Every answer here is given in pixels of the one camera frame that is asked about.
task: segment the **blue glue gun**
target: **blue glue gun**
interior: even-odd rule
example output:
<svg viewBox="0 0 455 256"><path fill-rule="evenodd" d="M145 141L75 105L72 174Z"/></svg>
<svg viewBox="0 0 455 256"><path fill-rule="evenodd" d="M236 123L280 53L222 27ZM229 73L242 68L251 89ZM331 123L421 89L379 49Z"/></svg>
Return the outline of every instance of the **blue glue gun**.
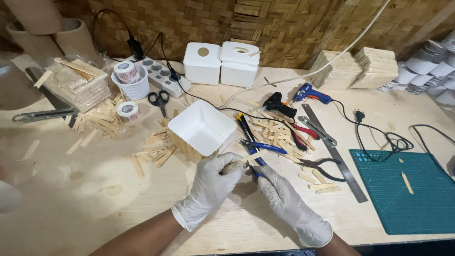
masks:
<svg viewBox="0 0 455 256"><path fill-rule="evenodd" d="M318 92L313 89L313 86L309 83L305 83L300 87L300 89L295 93L294 99L292 102L301 101L303 98L317 99L324 104L329 104L332 101L332 98L322 92Z"/></svg>

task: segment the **green cutting mat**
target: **green cutting mat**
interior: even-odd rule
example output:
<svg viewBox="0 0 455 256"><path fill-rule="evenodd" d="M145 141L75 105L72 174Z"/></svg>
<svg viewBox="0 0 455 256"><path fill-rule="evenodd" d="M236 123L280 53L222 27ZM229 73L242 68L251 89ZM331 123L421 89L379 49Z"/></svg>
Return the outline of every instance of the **green cutting mat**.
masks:
<svg viewBox="0 0 455 256"><path fill-rule="evenodd" d="M378 163L362 150L349 152L387 234L455 233L455 182L428 154L399 152ZM373 157L389 153L367 152ZM414 194L409 193L401 172Z"/></svg>

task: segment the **power strip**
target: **power strip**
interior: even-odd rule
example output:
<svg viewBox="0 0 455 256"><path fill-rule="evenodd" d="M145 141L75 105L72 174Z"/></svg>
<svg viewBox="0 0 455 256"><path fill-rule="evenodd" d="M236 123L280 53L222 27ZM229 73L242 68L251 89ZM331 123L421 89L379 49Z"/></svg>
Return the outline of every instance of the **power strip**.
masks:
<svg viewBox="0 0 455 256"><path fill-rule="evenodd" d="M124 61L134 61L134 56L126 58ZM179 98L183 91L178 85L177 81L171 78L171 71L162 65L160 62L152 60L149 57L145 57L143 60L136 62L144 66L148 72L148 81L154 86L165 90L174 98ZM185 91L191 89L191 83L186 78L177 75L178 81L182 85Z"/></svg>

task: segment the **metal ruler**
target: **metal ruler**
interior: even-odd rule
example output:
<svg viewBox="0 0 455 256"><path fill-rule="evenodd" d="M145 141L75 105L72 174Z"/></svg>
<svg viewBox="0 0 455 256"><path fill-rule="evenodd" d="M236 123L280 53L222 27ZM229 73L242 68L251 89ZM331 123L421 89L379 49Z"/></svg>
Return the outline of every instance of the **metal ruler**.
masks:
<svg viewBox="0 0 455 256"><path fill-rule="evenodd" d="M307 113L308 118L313 121L316 125L318 125L321 129L324 129L319 122L318 118L314 114L313 110L311 109L310 105L308 104L302 104L303 109ZM362 191L360 188L359 184L355 180L354 176L352 176L351 171L349 170L348 166L344 163L343 159L341 158L341 155L338 153L338 150L334 147L330 147L327 144L325 144L325 147L329 151L330 155L332 156L333 159L341 161L341 164L338 164L338 168L340 169L341 174L343 175L344 179L346 180L346 183L348 184L349 188L351 189L352 193L354 194L354 197L357 199L357 202L363 203L367 202L368 198L365 196L365 193Z"/></svg>

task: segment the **hand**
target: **hand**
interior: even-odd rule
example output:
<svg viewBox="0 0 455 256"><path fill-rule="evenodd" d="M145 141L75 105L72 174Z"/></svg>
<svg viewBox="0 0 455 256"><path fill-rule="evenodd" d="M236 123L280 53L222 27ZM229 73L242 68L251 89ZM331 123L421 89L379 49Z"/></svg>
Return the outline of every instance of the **hand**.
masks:
<svg viewBox="0 0 455 256"><path fill-rule="evenodd" d="M212 208L228 197L246 169L244 163L236 163L242 158L229 152L199 162L190 194L172 207L175 219L184 229L193 231Z"/></svg>
<svg viewBox="0 0 455 256"><path fill-rule="evenodd" d="M333 236L330 224L304 203L287 179L270 166L256 166L255 170L268 179L259 177L258 184L270 207L297 232L302 245L319 248L330 242Z"/></svg>

